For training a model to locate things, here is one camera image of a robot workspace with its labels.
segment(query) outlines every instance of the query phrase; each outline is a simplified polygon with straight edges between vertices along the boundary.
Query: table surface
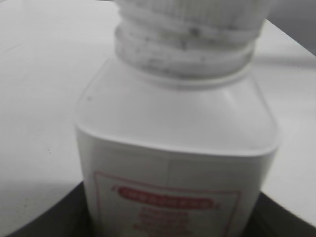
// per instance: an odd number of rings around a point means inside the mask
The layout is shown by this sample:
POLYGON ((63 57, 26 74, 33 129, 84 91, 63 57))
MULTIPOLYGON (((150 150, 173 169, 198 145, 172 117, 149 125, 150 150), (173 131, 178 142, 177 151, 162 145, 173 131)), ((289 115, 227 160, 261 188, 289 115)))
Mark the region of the table surface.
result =
MULTIPOLYGON (((0 236, 81 181, 72 111, 118 21, 106 1, 0 3, 0 236)), ((263 191, 316 226, 316 58, 266 22, 253 75, 284 130, 263 191)))

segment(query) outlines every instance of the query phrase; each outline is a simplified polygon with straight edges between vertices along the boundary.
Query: white plastic bottle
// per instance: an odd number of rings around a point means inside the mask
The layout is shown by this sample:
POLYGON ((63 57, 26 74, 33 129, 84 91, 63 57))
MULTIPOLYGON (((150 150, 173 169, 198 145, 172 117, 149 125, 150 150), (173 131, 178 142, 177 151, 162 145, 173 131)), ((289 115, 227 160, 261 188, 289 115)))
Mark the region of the white plastic bottle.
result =
POLYGON ((117 56, 76 110, 96 236, 240 236, 279 141, 249 76, 267 1, 118 3, 117 56))

